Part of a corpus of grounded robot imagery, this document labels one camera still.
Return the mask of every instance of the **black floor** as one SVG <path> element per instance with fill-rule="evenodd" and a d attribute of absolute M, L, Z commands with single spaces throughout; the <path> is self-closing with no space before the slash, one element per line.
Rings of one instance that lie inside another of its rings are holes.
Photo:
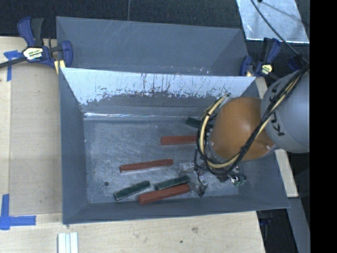
<path fill-rule="evenodd" d="M 310 38 L 310 0 L 296 0 Z M 0 0 L 0 35 L 17 36 L 17 22 L 23 17 L 45 18 L 42 37 L 56 38 L 56 16 L 103 18 L 140 22 L 242 28 L 235 0 Z M 249 54 L 260 53 L 261 42 L 246 42 Z M 293 45 L 309 60 L 308 45 Z M 287 66 L 293 53 L 282 46 L 274 60 L 274 73 L 291 73 Z M 266 78 L 267 84 L 274 82 Z M 303 208 L 310 224 L 309 154 L 290 154 Z M 297 252 L 285 210 L 264 211 L 261 231 L 266 252 Z"/>

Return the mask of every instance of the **blue clamp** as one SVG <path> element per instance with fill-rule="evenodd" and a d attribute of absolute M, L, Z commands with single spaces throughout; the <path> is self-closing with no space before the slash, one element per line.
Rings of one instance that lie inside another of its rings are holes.
<path fill-rule="evenodd" d="M 263 48 L 260 55 L 254 58 L 246 55 L 241 63 L 240 76 L 266 77 L 273 71 L 272 61 L 281 50 L 281 42 L 275 38 L 263 39 Z"/>
<path fill-rule="evenodd" d="M 9 230 L 12 226 L 34 226 L 36 216 L 9 216 L 9 194 L 2 196 L 0 230 Z"/>
<path fill-rule="evenodd" d="M 18 51 L 9 51 L 4 52 L 4 56 L 10 61 L 15 58 L 21 58 L 24 57 L 24 55 L 21 52 Z M 9 65 L 7 69 L 7 82 L 9 82 L 12 79 L 12 66 Z"/>
<path fill-rule="evenodd" d="M 26 17 L 19 21 L 17 28 L 25 42 L 27 43 L 27 48 L 24 49 L 21 54 L 17 51 L 7 52 L 8 59 L 10 60 L 0 63 L 0 69 L 3 67 L 9 67 L 14 64 L 27 61 L 29 63 L 40 63 L 51 68 L 55 68 L 56 59 L 53 58 L 52 53 L 62 51 L 62 59 L 66 67 L 70 67 L 73 61 L 73 51 L 70 41 L 62 41 L 59 46 L 51 47 L 49 41 L 49 47 L 44 46 L 43 40 L 41 39 L 41 26 L 43 23 L 43 18 L 32 19 Z M 19 57 L 13 59 L 13 55 L 18 55 Z M 7 80 L 10 81 L 12 78 L 12 70 L 8 70 Z"/>

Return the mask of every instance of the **black cable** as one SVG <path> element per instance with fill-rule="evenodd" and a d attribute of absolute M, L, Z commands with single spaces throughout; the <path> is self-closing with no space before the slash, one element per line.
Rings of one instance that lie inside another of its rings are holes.
<path fill-rule="evenodd" d="M 265 23 L 270 27 L 270 29 L 280 38 L 280 40 L 282 40 L 284 42 L 284 44 L 289 47 L 296 55 L 300 55 L 276 30 L 275 28 L 268 22 L 268 20 L 263 16 L 262 12 L 259 10 L 259 8 L 257 7 L 257 5 L 255 4 L 254 0 L 250 0 L 253 4 L 253 6 L 255 7 L 256 11 L 259 13 L 259 15 L 263 18 L 263 20 L 265 21 Z"/>
<path fill-rule="evenodd" d="M 238 158 L 232 163 L 231 166 L 226 166 L 224 168 L 220 168 L 220 169 L 213 169 L 211 168 L 208 164 L 207 164 L 207 160 L 209 162 L 212 162 L 213 164 L 223 164 L 225 162 L 219 162 L 215 157 L 210 158 L 207 156 L 206 154 L 206 144 L 207 144 L 207 133 L 205 130 L 205 136 L 204 136 L 204 153 L 201 152 L 200 146 L 199 146 L 199 139 L 200 139 L 200 128 L 198 129 L 198 140 L 197 140 L 197 148 L 198 151 L 201 155 L 201 158 L 203 160 L 205 160 L 205 165 L 208 168 L 209 172 L 211 172 L 212 174 L 214 174 L 215 176 L 217 176 L 218 178 L 226 178 L 226 176 L 241 162 L 241 160 L 243 159 L 243 157 L 245 156 L 245 154 L 247 153 L 248 149 L 250 148 L 250 146 L 252 145 L 253 141 L 255 140 L 258 132 L 260 131 L 262 125 L 275 113 L 275 111 L 277 111 L 281 105 L 290 97 L 290 95 L 293 93 L 294 89 L 297 87 L 297 85 L 299 84 L 300 80 L 303 78 L 303 76 L 308 72 L 309 70 L 309 65 L 306 65 L 305 67 L 303 67 L 302 69 L 300 69 L 299 71 L 297 71 L 286 83 L 286 85 L 284 87 L 282 87 L 282 89 L 279 91 L 279 93 L 274 97 L 274 99 L 272 100 L 271 104 L 267 107 L 266 111 L 264 112 L 264 115 L 261 118 L 261 122 L 260 124 L 255 128 L 255 130 L 253 131 L 253 133 L 251 134 L 251 136 L 248 138 L 248 140 L 246 141 L 246 144 L 244 146 L 242 146 L 241 150 L 239 151 L 239 156 Z M 294 83 L 293 88 L 291 88 L 291 90 L 288 91 L 290 85 L 296 80 L 296 83 Z M 275 107 L 276 102 L 285 95 L 285 98 L 280 102 L 280 104 Z"/>

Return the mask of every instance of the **transparent plastic sheet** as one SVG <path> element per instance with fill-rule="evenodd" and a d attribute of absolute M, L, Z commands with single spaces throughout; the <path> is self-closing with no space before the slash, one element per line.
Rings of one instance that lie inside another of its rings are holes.
<path fill-rule="evenodd" d="M 309 43 L 295 0 L 263 0 L 260 3 L 254 1 L 268 22 L 287 42 Z M 236 0 L 236 2 L 248 40 L 262 41 L 265 37 L 279 39 L 250 0 Z"/>

